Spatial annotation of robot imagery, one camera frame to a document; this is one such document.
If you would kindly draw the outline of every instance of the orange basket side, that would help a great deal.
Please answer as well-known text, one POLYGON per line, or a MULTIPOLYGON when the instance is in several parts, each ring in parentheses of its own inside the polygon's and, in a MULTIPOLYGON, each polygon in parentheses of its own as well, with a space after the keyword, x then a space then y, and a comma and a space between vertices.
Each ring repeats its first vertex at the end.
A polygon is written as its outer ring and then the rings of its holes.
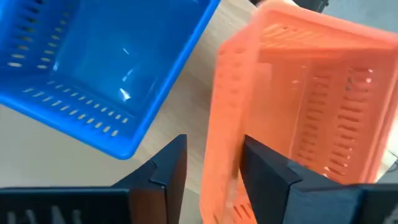
POLYGON ((343 184, 373 182, 397 108, 398 38, 281 2, 218 52, 201 214, 255 223, 239 174, 245 134, 343 184))

